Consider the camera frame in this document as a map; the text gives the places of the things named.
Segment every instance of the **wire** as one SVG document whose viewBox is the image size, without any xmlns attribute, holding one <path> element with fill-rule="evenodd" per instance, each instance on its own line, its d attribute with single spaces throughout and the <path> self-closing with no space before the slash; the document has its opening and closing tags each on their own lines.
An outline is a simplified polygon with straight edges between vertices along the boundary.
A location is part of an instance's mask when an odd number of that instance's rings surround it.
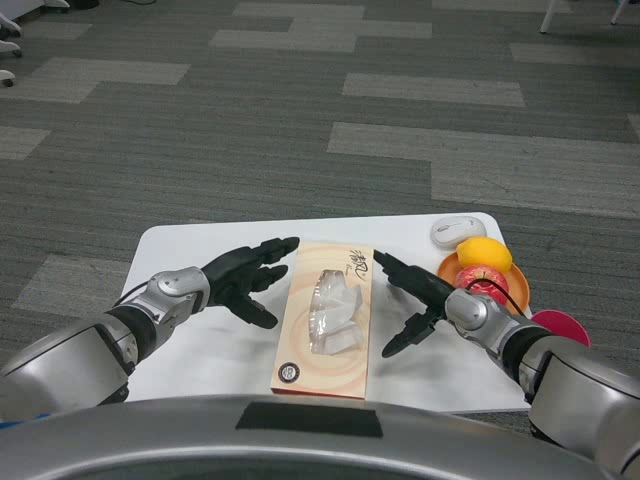
<svg viewBox="0 0 640 480">
<path fill-rule="evenodd" d="M 135 5 L 153 5 L 154 3 L 156 3 L 158 0 L 151 0 L 150 2 L 136 2 L 134 0 L 120 0 L 121 2 L 126 2 L 126 3 L 133 3 Z"/>
<path fill-rule="evenodd" d="M 140 285 L 137 285 L 135 287 L 133 287 L 131 290 L 129 290 L 127 293 L 125 293 L 123 296 L 121 296 L 118 301 L 116 303 L 113 304 L 112 308 L 117 307 L 118 305 L 120 305 L 122 302 L 124 302 L 127 298 L 129 298 L 129 295 L 131 295 L 133 292 L 135 292 L 136 290 L 140 290 L 142 287 L 144 287 L 147 283 L 149 283 L 149 281 L 147 280 L 146 282 L 142 282 Z"/>
<path fill-rule="evenodd" d="M 496 282 L 494 282 L 493 280 L 490 280 L 488 278 L 476 278 L 475 280 L 469 282 L 469 285 L 467 285 L 467 290 L 470 290 L 471 287 L 473 287 L 476 283 L 480 283 L 480 282 L 487 282 L 490 283 L 491 285 L 493 285 L 494 287 L 496 287 L 498 290 L 500 290 L 502 292 L 502 294 L 507 297 L 507 300 L 509 300 L 511 302 L 511 305 L 514 306 L 514 308 L 518 311 L 518 313 L 520 315 L 522 315 L 523 317 L 526 317 L 526 315 L 524 314 L 524 312 L 522 311 L 522 309 L 518 306 L 518 304 L 513 300 L 513 298 L 511 298 L 511 295 L 509 295 L 509 293 L 502 288 L 500 285 L 498 285 Z"/>
</svg>

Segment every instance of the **orange plate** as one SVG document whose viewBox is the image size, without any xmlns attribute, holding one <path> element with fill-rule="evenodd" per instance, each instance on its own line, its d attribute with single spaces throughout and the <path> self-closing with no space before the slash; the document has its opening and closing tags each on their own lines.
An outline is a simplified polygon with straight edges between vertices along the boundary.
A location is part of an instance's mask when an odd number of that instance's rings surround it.
<svg viewBox="0 0 640 480">
<path fill-rule="evenodd" d="M 440 267 L 438 267 L 438 276 L 453 285 L 456 275 L 460 270 L 462 270 L 462 265 L 458 262 L 458 254 L 452 253 L 445 258 L 440 264 Z M 522 271 L 516 267 L 515 263 L 511 266 L 511 270 L 505 273 L 504 276 L 509 284 L 509 295 L 511 295 L 511 298 L 513 298 L 524 311 L 529 306 L 529 301 L 531 300 L 531 292 L 529 291 L 527 279 L 524 277 Z M 507 301 L 507 308 L 511 313 L 518 314 L 509 301 Z"/>
</svg>

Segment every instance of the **robotic arm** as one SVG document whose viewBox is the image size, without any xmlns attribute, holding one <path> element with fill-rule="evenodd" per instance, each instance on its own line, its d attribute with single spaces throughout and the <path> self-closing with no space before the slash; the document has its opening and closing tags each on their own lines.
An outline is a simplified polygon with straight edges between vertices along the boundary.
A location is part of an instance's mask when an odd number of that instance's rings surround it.
<svg viewBox="0 0 640 480">
<path fill-rule="evenodd" d="M 425 303 L 383 350 L 394 355 L 446 320 L 520 385 L 538 438 L 640 479 L 640 378 L 573 340 L 512 315 L 485 295 L 455 289 L 432 273 L 375 252 L 389 282 Z"/>
<path fill-rule="evenodd" d="M 273 239 L 228 252 L 202 269 L 158 273 L 139 295 L 27 347 L 0 370 L 0 422 L 124 401 L 136 365 L 205 307 L 225 306 L 247 323 L 273 328 L 276 317 L 249 293 L 287 273 L 285 265 L 262 265 L 280 261 L 299 242 Z"/>
<path fill-rule="evenodd" d="M 253 301 L 282 278 L 278 262 L 299 239 L 242 247 L 202 269 L 161 272 L 137 296 L 105 314 L 36 342 L 0 370 L 0 421 L 27 420 L 124 401 L 128 377 L 175 327 L 207 306 L 225 306 L 247 323 L 273 328 L 277 319 Z M 389 282 L 427 305 L 385 347 L 390 357 L 418 344 L 437 321 L 483 348 L 523 390 L 534 434 L 640 479 L 640 380 L 571 340 L 557 337 L 491 298 L 454 289 L 417 266 L 375 252 Z"/>
</svg>

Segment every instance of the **tissue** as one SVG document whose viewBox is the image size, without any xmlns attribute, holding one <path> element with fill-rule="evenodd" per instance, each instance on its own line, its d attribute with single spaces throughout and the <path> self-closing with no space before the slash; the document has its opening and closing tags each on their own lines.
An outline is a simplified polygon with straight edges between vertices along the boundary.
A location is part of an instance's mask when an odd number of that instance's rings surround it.
<svg viewBox="0 0 640 480">
<path fill-rule="evenodd" d="M 335 355 L 360 347 L 364 333 L 353 316 L 361 305 L 359 286 L 347 288 L 343 272 L 324 270 L 313 290 L 309 308 L 311 352 Z"/>
</svg>

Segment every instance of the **white computer mouse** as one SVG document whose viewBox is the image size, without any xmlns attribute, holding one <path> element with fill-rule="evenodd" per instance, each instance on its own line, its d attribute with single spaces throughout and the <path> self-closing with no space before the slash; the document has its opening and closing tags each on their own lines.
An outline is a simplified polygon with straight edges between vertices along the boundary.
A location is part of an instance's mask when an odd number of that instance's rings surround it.
<svg viewBox="0 0 640 480">
<path fill-rule="evenodd" d="M 486 237 L 487 229 L 476 217 L 445 217 L 431 227 L 431 240 L 437 247 L 453 250 L 471 237 Z"/>
</svg>

